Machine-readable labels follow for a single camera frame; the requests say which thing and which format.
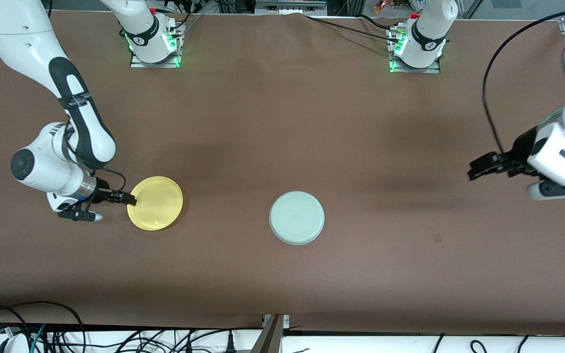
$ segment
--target round plate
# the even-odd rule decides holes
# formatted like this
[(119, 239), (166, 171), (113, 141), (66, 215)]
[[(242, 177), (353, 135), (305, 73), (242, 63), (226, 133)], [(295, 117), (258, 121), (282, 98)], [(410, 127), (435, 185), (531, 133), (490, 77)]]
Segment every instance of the round plate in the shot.
[(305, 245), (316, 239), (324, 228), (324, 209), (311, 194), (287, 192), (272, 205), (269, 226), (281, 241)]
[(141, 229), (165, 228), (182, 210), (182, 190), (175, 181), (164, 176), (145, 179), (130, 194), (136, 198), (136, 206), (128, 205), (128, 216)]

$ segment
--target brown tabletop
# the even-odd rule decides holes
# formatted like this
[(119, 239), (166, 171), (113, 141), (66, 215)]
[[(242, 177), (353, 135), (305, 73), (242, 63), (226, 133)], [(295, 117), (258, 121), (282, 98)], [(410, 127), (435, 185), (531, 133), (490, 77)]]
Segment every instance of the brown tabletop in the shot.
[[(126, 190), (174, 179), (186, 208), (158, 232), (109, 203), (98, 224), (59, 219), (8, 163), (65, 115), (0, 61), (0, 303), (65, 302), (88, 324), (258, 326), (280, 312), (305, 330), (565, 334), (565, 200), (531, 201), (526, 176), (466, 177), (495, 148), (485, 67), (525, 22), (455, 22), (441, 74), (420, 75), (391, 74), (382, 40), (298, 14), (205, 16), (180, 69), (130, 69), (110, 13), (51, 21), (116, 138), (109, 167)], [(498, 59), (489, 103), (506, 147), (565, 104), (564, 45), (547, 23)], [(291, 190), (326, 213), (305, 246), (269, 228)]]

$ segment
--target yellow plate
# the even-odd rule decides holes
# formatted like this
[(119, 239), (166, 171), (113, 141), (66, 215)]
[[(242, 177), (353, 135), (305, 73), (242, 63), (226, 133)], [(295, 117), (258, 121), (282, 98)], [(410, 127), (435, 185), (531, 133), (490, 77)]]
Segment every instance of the yellow plate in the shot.
[(130, 194), (136, 198), (136, 206), (128, 205), (128, 216), (141, 229), (165, 228), (182, 210), (182, 190), (175, 181), (164, 176), (145, 179)]

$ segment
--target black joint cap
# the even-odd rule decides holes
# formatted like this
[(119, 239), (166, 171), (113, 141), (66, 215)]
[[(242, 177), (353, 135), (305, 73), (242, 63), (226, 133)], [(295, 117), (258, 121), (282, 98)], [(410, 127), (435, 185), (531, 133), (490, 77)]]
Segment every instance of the black joint cap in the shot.
[(10, 160), (10, 172), (17, 180), (24, 180), (34, 169), (34, 154), (27, 148), (18, 150)]

